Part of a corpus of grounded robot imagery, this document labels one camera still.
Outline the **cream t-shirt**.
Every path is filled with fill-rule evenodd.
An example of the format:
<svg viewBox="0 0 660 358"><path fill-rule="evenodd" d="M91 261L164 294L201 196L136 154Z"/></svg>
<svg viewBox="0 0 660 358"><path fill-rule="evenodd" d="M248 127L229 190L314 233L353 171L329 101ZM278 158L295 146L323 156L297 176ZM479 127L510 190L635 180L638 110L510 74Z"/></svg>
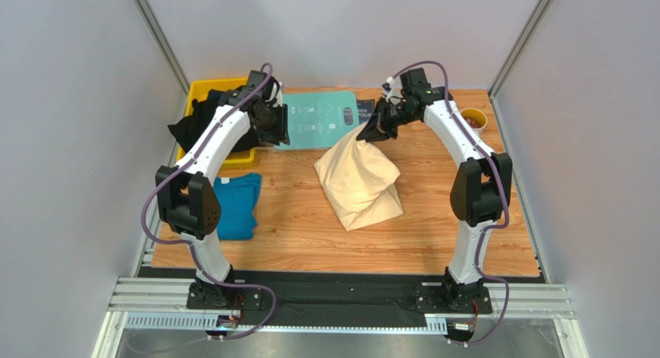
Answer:
<svg viewBox="0 0 660 358"><path fill-rule="evenodd" d="M358 140L365 124L343 136L314 164L342 227L353 231L404 214L395 182L398 167L374 144Z"/></svg>

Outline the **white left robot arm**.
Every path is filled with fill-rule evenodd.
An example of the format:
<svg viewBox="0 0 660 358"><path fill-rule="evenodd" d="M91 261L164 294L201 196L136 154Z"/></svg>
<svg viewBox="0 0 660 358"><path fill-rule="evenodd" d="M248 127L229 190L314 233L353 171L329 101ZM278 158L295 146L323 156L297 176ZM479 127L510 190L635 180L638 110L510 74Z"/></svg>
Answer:
<svg viewBox="0 0 660 358"><path fill-rule="evenodd" d="M217 228L224 210L214 180L234 145L252 133L258 143L288 143L287 106L281 91L258 91L253 97L227 91L209 124L184 158L156 172L160 219L178 234L196 267L192 291L219 298L233 296L234 270L222 252Z"/></svg>

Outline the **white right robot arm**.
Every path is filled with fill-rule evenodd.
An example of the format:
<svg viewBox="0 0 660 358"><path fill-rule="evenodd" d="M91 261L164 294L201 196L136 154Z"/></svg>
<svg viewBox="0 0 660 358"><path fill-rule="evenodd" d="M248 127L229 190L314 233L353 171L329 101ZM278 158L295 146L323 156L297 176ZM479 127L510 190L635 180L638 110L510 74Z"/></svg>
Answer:
<svg viewBox="0 0 660 358"><path fill-rule="evenodd" d="M418 120L438 136L457 167L449 200L459 232L443 291L450 298L475 296L483 287L490 234L508 217L512 162L487 146L448 99L428 104L415 97L394 102L381 98L357 138L368 143L394 139L399 126Z"/></svg>

